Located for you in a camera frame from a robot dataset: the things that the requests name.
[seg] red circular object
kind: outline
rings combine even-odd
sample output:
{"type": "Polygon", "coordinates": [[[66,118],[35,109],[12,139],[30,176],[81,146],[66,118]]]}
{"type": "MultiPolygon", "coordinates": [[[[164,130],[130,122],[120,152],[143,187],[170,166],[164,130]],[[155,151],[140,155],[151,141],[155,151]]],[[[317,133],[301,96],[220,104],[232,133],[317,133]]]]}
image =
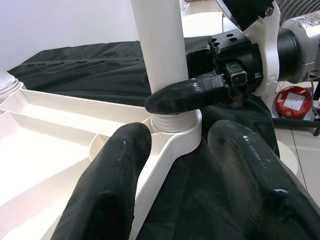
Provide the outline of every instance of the red circular object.
{"type": "Polygon", "coordinates": [[[275,108],[287,118],[305,116],[313,104],[311,94],[300,86],[289,86],[281,90],[275,97],[275,108]]]}

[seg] white label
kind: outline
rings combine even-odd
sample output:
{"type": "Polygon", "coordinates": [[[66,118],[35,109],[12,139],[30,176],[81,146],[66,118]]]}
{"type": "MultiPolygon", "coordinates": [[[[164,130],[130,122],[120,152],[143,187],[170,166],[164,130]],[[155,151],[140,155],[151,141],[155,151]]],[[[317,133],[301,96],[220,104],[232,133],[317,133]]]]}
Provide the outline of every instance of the white label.
{"type": "Polygon", "coordinates": [[[284,106],[293,110],[300,111],[306,97],[290,92],[286,97],[284,106]]]}

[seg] black cloth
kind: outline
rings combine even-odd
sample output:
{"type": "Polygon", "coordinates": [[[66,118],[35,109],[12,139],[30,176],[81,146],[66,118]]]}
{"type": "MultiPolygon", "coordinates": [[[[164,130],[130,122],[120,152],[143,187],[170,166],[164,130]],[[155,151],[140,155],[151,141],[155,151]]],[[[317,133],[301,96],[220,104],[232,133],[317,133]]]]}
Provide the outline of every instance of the black cloth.
{"type": "MultiPolygon", "coordinates": [[[[186,38],[186,52],[202,49],[207,37],[186,38]]],[[[143,106],[151,94],[140,43],[116,42],[45,50],[9,71],[29,90],[143,106]]],[[[222,175],[207,135],[218,120],[243,124],[279,155],[268,108],[250,96],[243,108],[201,109],[200,146],[178,158],[138,235],[138,240],[244,240],[233,218],[222,175]]]]}

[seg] metal screw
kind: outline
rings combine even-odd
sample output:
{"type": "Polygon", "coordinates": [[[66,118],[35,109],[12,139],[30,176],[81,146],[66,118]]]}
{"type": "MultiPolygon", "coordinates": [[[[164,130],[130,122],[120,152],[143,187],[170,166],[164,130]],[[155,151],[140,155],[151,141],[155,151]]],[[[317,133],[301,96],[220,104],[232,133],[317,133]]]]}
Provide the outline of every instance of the metal screw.
{"type": "Polygon", "coordinates": [[[270,16],[272,16],[272,14],[274,14],[274,8],[273,8],[273,7],[268,7],[268,8],[266,9],[264,15],[265,15],[266,17],[270,17],[270,16]]]}

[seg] white wall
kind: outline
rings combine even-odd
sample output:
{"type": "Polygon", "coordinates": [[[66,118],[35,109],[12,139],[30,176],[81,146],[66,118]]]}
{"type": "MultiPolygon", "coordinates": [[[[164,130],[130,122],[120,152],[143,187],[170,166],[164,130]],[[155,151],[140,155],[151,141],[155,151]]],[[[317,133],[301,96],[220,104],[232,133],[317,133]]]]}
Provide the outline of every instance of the white wall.
{"type": "Polygon", "coordinates": [[[131,0],[0,0],[0,66],[53,48],[138,40],[131,0]]]}

